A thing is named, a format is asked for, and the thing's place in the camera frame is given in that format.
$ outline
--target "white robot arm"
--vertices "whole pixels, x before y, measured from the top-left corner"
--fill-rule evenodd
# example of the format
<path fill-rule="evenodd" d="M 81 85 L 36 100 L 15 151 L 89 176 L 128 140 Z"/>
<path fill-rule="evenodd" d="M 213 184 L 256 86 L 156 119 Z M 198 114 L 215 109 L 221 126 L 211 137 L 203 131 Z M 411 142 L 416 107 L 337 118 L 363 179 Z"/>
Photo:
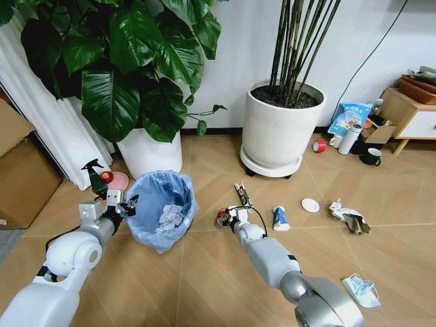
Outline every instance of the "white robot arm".
<path fill-rule="evenodd" d="M 79 204 L 80 228 L 58 237 L 47 249 L 32 283 L 24 287 L 0 317 L 0 327 L 69 326 L 79 305 L 79 292 L 97 266 L 102 248 L 125 216 L 135 215 L 137 198 L 122 203 L 123 191 L 109 189 L 107 209 L 99 202 Z"/>
<path fill-rule="evenodd" d="M 265 237 L 264 229 L 248 222 L 248 212 L 255 209 L 245 189 L 243 193 L 243 206 L 221 210 L 218 223 L 231 227 L 263 280 L 296 305 L 299 325 L 363 327 L 361 312 L 345 293 L 325 278 L 304 276 L 296 258 L 285 247 Z M 0 327 L 69 326 L 78 308 L 79 291 L 99 262 L 102 248 L 123 217 L 135 215 L 137 198 L 128 203 L 121 203 L 122 199 L 122 191 L 108 190 L 105 213 L 99 202 L 79 205 L 82 225 L 51 244 L 37 276 L 15 295 L 0 317 Z M 57 276 L 65 279 L 56 281 Z"/>

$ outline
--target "white cylinder container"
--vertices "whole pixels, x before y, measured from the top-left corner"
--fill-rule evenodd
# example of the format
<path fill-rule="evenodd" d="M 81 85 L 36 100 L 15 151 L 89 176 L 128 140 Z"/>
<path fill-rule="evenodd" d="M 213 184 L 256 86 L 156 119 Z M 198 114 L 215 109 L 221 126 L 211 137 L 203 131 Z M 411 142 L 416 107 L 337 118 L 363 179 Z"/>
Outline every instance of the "white cylinder container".
<path fill-rule="evenodd" d="M 154 140 L 144 128 L 135 128 L 117 144 L 134 179 L 156 170 L 180 172 L 182 169 L 180 132 L 167 143 Z"/>
<path fill-rule="evenodd" d="M 247 90 L 243 148 L 257 164 L 280 168 L 301 158 L 326 104 L 326 96 L 306 84 L 303 91 L 320 104 L 302 109 L 276 107 L 251 95 L 252 90 L 268 84 L 269 81 L 259 82 Z"/>
<path fill-rule="evenodd" d="M 342 155 L 347 155 L 349 150 L 352 148 L 353 144 L 359 137 L 360 132 L 362 131 L 362 126 L 359 124 L 353 124 L 349 127 L 347 135 L 344 137 L 341 145 L 338 149 L 338 152 Z"/>

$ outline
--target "wooden floor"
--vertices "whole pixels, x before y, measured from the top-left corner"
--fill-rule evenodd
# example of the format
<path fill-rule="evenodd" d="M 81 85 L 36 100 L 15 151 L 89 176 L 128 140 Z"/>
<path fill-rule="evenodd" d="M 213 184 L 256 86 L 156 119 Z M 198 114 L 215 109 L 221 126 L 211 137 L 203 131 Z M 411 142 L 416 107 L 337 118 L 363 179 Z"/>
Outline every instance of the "wooden floor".
<path fill-rule="evenodd" d="M 382 306 L 361 308 L 367 326 L 436 326 L 436 143 L 412 142 L 399 157 L 388 144 L 378 168 L 332 148 L 308 149 L 290 180 L 245 175 L 240 136 L 182 143 L 182 172 L 200 205 L 190 231 L 159 255 L 124 223 L 85 283 L 72 326 L 297 326 L 293 306 L 264 285 L 231 231 L 215 225 L 221 207 L 238 204 L 233 184 L 240 181 L 269 228 L 272 208 L 286 207 L 292 229 L 268 233 L 303 273 L 342 289 L 352 273 L 375 283 Z M 126 168 L 116 159 L 113 169 Z M 328 205 L 339 197 L 366 217 L 369 235 L 351 235 L 330 216 Z M 317 200 L 321 211 L 303 211 L 303 198 Z M 0 312 L 38 271 L 45 242 L 78 225 L 78 203 L 89 199 L 89 190 L 68 181 L 56 191 L 0 268 Z M 258 223 L 255 215 L 250 220 Z"/>

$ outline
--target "basket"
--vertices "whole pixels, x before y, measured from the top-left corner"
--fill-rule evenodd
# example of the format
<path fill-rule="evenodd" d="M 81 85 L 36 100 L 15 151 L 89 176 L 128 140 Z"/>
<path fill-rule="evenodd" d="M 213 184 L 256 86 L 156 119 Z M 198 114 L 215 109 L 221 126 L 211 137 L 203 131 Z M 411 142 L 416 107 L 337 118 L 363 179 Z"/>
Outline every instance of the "basket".
<path fill-rule="evenodd" d="M 427 91 L 433 87 L 427 83 L 418 82 L 417 80 L 412 80 L 406 76 L 402 76 L 399 80 L 399 91 L 402 94 L 407 95 L 413 100 L 420 102 L 421 104 L 436 104 L 436 92 Z M 425 84 L 426 89 L 421 88 L 421 84 Z"/>

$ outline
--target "plastic bag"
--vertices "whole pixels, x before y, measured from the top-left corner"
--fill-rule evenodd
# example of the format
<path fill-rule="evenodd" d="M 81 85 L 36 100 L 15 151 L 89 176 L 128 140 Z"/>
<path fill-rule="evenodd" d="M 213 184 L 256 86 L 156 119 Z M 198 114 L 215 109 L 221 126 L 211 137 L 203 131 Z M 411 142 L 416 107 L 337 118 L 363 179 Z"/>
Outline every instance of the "plastic bag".
<path fill-rule="evenodd" d="M 127 218 L 130 231 L 138 242 L 163 253 L 186 233 L 199 209 L 191 179 L 172 170 L 150 172 L 133 184 L 127 192 L 127 199 L 137 194 L 136 215 Z M 156 232 L 167 204 L 182 206 L 183 220 L 178 227 Z"/>
<path fill-rule="evenodd" d="M 371 111 L 370 104 L 341 104 L 341 109 L 333 124 L 328 129 L 328 133 L 346 137 L 348 129 L 353 124 L 363 126 Z"/>

